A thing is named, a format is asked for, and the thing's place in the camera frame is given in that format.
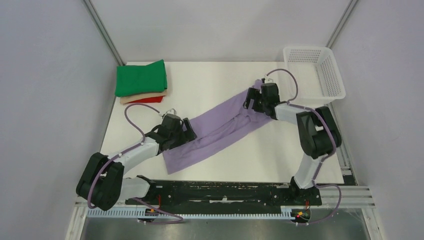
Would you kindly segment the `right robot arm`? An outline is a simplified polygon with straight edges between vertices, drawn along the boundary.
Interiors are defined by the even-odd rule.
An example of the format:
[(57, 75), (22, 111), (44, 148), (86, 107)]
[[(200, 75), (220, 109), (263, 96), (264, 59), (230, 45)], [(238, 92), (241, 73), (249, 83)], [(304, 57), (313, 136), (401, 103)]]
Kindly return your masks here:
[(342, 143), (340, 131), (330, 109), (311, 108), (281, 101), (275, 83), (263, 83), (259, 89), (250, 87), (243, 103), (245, 109), (265, 114), (273, 120), (297, 126), (303, 157), (289, 185), (289, 199), (302, 204), (317, 189), (316, 178), (326, 159), (336, 153)]

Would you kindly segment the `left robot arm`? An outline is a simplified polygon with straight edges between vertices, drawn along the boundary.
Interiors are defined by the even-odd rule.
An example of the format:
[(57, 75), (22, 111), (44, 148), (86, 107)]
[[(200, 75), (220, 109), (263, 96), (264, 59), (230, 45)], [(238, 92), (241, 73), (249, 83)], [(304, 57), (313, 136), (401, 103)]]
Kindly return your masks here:
[(125, 178), (124, 175), (142, 162), (196, 138), (188, 118), (166, 113), (161, 124), (127, 148), (110, 155), (94, 153), (76, 186), (76, 194), (87, 201), (90, 209), (103, 211), (111, 209), (119, 201), (132, 198), (151, 204), (157, 198), (152, 182), (146, 177)]

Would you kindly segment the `purple t-shirt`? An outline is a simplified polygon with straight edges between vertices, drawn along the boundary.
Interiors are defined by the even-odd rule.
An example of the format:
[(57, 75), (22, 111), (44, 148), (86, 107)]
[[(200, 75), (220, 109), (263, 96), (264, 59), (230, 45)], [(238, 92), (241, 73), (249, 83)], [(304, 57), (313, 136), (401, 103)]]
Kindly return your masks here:
[(271, 122), (266, 114), (243, 107), (247, 95), (246, 89), (190, 119), (197, 138), (163, 152), (167, 173), (174, 174), (206, 160)]

